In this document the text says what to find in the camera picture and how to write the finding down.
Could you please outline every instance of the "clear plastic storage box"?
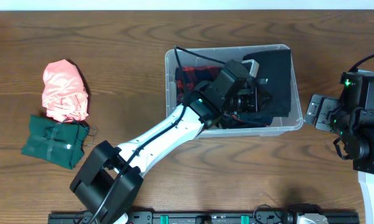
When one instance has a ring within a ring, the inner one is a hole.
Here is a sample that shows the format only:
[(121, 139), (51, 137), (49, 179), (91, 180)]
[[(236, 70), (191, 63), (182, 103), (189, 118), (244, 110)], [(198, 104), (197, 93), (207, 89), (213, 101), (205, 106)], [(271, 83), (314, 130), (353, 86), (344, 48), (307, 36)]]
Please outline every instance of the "clear plastic storage box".
[[(262, 45), (262, 46), (246, 46), (246, 47), (222, 47), (207, 49), (188, 49), (197, 54), (215, 58), (221, 61), (236, 60), (241, 62), (243, 56), (265, 50), (284, 50), (289, 49), (283, 44)], [(183, 51), (177, 51), (182, 66), (201, 67), (206, 65), (219, 65), (216, 62), (198, 58)], [(175, 82), (175, 70), (177, 61), (175, 59), (174, 50), (169, 50), (165, 55), (166, 62), (166, 116), (169, 116), (177, 106), (177, 85)], [(291, 69), (291, 112), (287, 118), (274, 118), (271, 126), (265, 128), (242, 128), (242, 129), (219, 129), (212, 127), (203, 131), (197, 138), (212, 137), (229, 137), (229, 136), (278, 136), (286, 131), (295, 131), (303, 125), (303, 117), (299, 94), (297, 92), (296, 77), (293, 69)]]

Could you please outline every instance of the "dark green fabric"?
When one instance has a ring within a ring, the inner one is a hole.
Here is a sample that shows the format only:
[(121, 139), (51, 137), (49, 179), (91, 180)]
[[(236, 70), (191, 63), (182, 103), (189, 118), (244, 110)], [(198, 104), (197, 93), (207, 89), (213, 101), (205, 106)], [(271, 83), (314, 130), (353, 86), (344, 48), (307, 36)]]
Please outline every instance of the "dark green fabric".
[(82, 146), (88, 127), (82, 123), (58, 123), (31, 115), (29, 132), (30, 136), (22, 148), (23, 155), (44, 159), (67, 169), (73, 169), (84, 156)]

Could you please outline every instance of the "pink cloth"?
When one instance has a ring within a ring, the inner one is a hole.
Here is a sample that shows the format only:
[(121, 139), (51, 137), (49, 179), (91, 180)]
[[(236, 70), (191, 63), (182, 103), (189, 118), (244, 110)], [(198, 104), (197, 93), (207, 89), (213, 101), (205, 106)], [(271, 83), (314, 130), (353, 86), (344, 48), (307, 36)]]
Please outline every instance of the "pink cloth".
[(83, 121), (87, 113), (87, 93), (76, 68), (66, 60), (50, 63), (44, 70), (42, 99), (47, 116), (62, 122)]

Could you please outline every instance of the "green tape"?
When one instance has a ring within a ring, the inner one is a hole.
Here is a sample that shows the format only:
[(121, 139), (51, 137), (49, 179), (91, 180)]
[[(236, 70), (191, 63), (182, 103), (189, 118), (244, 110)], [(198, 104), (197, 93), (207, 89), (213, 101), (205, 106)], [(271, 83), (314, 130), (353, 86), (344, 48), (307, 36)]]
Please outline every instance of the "green tape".
[(241, 216), (241, 224), (249, 224), (249, 216), (242, 215)]
[(169, 217), (167, 215), (161, 216), (161, 224), (169, 224)]

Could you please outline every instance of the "white background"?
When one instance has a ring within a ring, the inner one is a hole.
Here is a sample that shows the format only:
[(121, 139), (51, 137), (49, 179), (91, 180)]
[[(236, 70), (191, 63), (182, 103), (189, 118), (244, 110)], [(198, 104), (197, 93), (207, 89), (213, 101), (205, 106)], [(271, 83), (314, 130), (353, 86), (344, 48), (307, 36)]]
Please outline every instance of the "white background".
[(0, 11), (227, 9), (374, 9), (374, 0), (0, 0)]

